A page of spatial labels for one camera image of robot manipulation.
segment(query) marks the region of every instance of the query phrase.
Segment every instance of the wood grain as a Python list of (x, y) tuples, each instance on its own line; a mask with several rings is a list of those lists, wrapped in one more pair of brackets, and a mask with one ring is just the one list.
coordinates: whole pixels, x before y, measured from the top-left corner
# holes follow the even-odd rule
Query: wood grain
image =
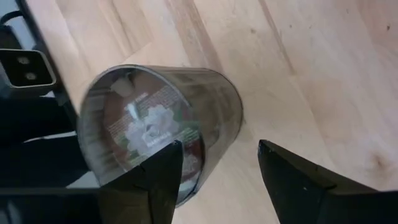
[(76, 110), (120, 63), (223, 72), (244, 125), (174, 223), (278, 223), (256, 146), (268, 139), (379, 190), (398, 189), (398, 2), (27, 0)]

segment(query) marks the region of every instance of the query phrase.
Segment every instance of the wooden table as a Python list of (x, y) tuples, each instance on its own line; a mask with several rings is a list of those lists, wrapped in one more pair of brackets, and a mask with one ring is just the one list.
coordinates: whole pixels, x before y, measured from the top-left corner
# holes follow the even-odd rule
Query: wooden table
[(277, 223), (256, 150), (269, 139), (379, 190), (398, 189), (395, 0), (27, 0), (78, 110), (113, 65), (207, 67), (244, 124), (174, 223)]

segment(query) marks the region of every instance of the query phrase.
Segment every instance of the black cable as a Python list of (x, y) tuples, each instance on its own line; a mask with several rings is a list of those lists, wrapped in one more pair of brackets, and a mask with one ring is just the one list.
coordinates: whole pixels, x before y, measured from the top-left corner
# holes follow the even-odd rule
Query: black cable
[(12, 11), (8, 12), (4, 16), (0, 18), (0, 26), (4, 25), (6, 22), (8, 22), (10, 19), (17, 18), (19, 16), (24, 16), (21, 11)]

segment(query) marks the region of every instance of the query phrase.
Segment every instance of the wooden surface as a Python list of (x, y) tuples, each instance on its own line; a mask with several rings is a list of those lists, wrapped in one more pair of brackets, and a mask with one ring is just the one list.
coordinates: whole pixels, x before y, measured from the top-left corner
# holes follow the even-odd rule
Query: wooden surface
[(27, 0), (72, 101), (121, 63), (207, 67), (244, 125), (174, 223), (277, 223), (256, 158), (269, 139), (379, 190), (398, 189), (395, 0)]

